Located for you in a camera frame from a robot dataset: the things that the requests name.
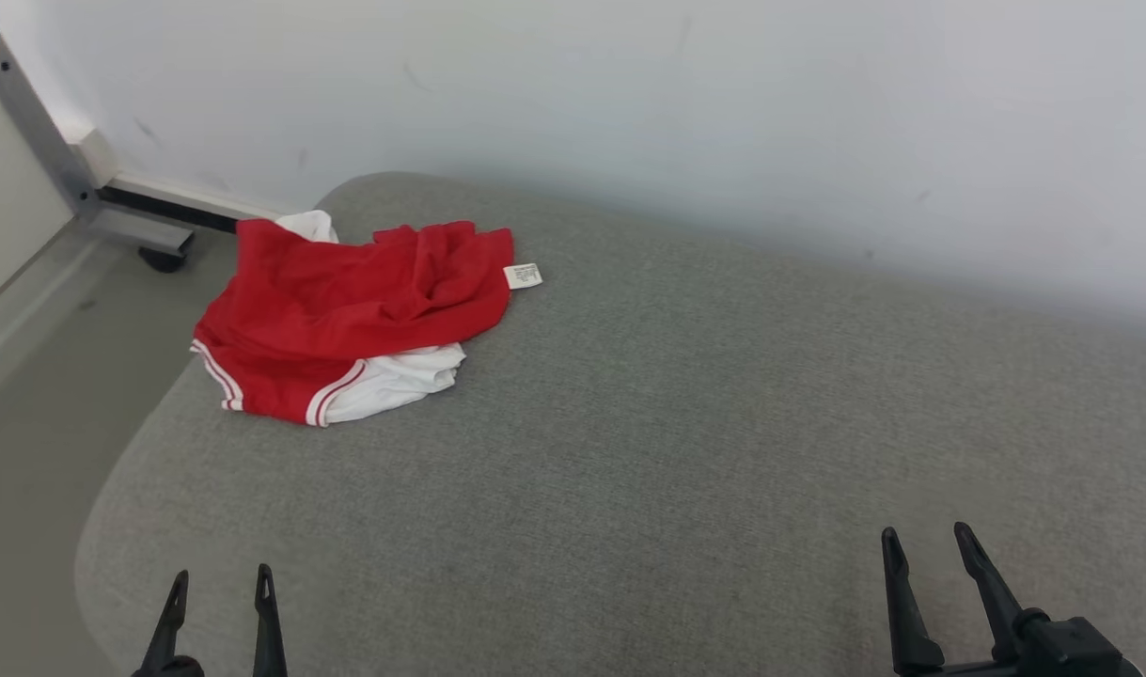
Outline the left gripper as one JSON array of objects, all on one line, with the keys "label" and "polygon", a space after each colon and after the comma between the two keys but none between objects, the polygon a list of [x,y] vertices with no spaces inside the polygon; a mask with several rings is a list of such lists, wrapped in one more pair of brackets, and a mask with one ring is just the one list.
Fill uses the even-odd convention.
[{"label": "left gripper", "polygon": [[[185,625],[189,573],[181,570],[173,578],[159,621],[156,622],[143,663],[131,677],[206,677],[191,656],[176,654],[176,637]],[[283,630],[277,611],[275,580],[269,565],[256,570],[256,650],[253,677],[288,677],[288,660]]]}]

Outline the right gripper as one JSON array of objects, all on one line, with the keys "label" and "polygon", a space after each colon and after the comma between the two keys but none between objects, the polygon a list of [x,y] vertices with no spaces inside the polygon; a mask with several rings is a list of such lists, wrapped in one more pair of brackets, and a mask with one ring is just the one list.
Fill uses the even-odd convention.
[{"label": "right gripper", "polygon": [[915,592],[909,584],[909,564],[898,532],[884,528],[881,535],[887,595],[887,629],[890,633],[892,669],[898,677],[1021,677],[1021,663],[1013,622],[1021,606],[1002,578],[975,532],[953,524],[965,570],[978,584],[986,620],[991,630],[991,659],[980,663],[945,666],[945,655],[923,622]]}]

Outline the red shorts with white label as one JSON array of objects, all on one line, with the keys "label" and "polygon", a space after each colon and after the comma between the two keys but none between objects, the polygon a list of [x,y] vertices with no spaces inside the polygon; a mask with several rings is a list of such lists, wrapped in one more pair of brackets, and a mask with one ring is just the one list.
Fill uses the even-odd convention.
[{"label": "red shorts with white label", "polygon": [[338,239],[314,210],[237,226],[237,267],[193,331],[225,411],[331,427],[455,385],[464,344],[499,325],[518,289],[507,228],[469,220]]}]

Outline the grey fabric sofa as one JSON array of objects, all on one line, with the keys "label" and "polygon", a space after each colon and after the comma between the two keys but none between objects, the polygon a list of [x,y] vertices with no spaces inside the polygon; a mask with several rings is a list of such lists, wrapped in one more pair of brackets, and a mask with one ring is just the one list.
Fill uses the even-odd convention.
[{"label": "grey fabric sofa", "polygon": [[418,173],[321,207],[512,228],[545,282],[364,422],[225,414],[186,369],[74,557],[121,672],[190,570],[179,650],[249,677],[268,564],[290,674],[890,674],[885,527],[964,663],[961,520],[1146,677],[1146,331]]}]

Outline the grey metal frame partition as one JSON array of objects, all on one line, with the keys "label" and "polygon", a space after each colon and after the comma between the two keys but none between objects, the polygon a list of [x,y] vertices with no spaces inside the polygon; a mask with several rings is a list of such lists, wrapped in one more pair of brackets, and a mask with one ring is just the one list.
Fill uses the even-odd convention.
[{"label": "grey metal frame partition", "polygon": [[0,31],[0,296],[74,231],[189,254],[189,228],[99,225],[102,205]]}]

